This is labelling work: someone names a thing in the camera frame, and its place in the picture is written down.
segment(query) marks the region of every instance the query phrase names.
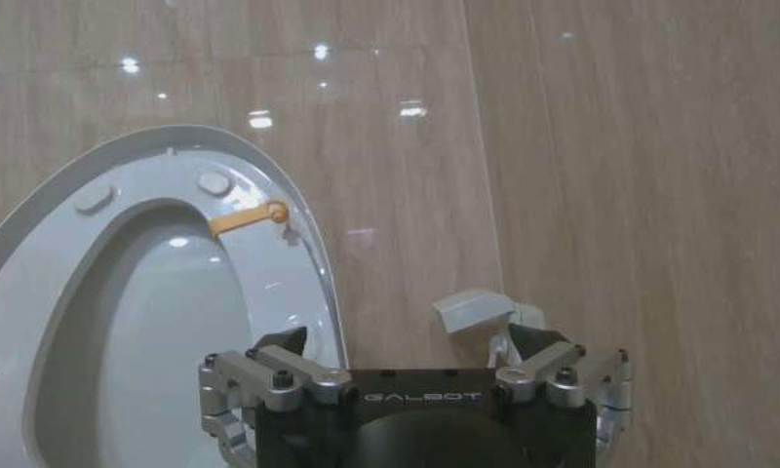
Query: beige marble wall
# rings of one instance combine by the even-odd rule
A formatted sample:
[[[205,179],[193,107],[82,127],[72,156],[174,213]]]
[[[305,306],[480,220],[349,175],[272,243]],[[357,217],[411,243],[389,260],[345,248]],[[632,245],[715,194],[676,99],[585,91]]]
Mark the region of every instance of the beige marble wall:
[[[296,179],[353,365],[480,364],[431,309],[500,288],[461,2],[0,0],[0,220],[98,142],[176,123],[236,132]]]
[[[613,466],[780,467],[780,0],[465,0],[505,291],[623,345]]]

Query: metal screw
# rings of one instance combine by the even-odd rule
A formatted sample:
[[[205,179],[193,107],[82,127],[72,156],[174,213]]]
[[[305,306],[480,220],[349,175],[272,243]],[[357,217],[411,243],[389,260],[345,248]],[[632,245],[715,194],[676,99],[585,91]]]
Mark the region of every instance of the metal screw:
[[[317,383],[320,384],[334,384],[340,380],[340,370],[330,370],[329,372],[321,373],[317,376]]]
[[[294,384],[294,376],[288,370],[278,370],[272,376],[272,388],[286,390]]]
[[[555,375],[555,380],[564,385],[575,385],[577,383],[577,373],[572,368],[560,368]]]
[[[521,378],[525,378],[525,373],[523,372],[521,369],[517,368],[505,368],[503,370],[500,370],[500,374],[503,377],[519,380]]]

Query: toilet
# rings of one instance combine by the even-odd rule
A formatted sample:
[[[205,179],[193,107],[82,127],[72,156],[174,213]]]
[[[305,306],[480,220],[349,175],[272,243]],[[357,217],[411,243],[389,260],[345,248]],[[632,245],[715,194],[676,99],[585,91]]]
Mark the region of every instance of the toilet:
[[[305,326],[345,367],[329,259],[297,187],[197,126],[106,142],[0,225],[0,466],[225,466],[205,354]]]

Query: logo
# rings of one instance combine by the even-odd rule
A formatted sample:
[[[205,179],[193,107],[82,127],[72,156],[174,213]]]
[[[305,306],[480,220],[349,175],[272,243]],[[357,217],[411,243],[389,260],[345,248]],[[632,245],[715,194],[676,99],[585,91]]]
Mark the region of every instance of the logo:
[[[476,403],[483,398],[480,392],[467,393],[423,393],[409,395],[407,393],[368,393],[364,395],[365,403]]]

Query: toilet seat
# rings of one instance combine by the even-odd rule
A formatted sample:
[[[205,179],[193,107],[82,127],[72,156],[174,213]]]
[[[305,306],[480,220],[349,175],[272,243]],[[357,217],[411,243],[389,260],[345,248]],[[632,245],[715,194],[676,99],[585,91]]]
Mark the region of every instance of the toilet seat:
[[[245,346],[302,325],[304,355],[344,367],[334,282],[314,219],[284,172],[236,136],[193,126],[124,136],[78,158],[24,201],[0,226],[0,466],[44,466],[33,432],[46,353],[81,279],[122,226],[166,207],[185,207],[210,222],[270,200],[288,206],[288,225],[262,220],[218,234],[224,255],[216,258],[228,261],[248,315]],[[194,382],[194,366],[189,378]],[[162,405],[170,399],[162,396]]]

